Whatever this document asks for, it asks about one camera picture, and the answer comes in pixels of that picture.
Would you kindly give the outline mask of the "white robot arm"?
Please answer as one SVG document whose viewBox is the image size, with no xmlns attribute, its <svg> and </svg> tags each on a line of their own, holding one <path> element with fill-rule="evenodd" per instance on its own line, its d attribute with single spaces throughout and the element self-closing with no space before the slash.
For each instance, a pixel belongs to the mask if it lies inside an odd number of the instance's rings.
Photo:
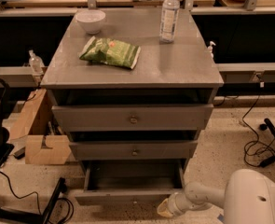
<svg viewBox="0 0 275 224">
<path fill-rule="evenodd" d="M 275 183 L 254 170 L 234 172 L 224 189 L 190 182 L 166 198 L 157 208 L 162 217 L 179 217 L 187 211 L 224 211 L 224 224 L 275 224 Z"/>
</svg>

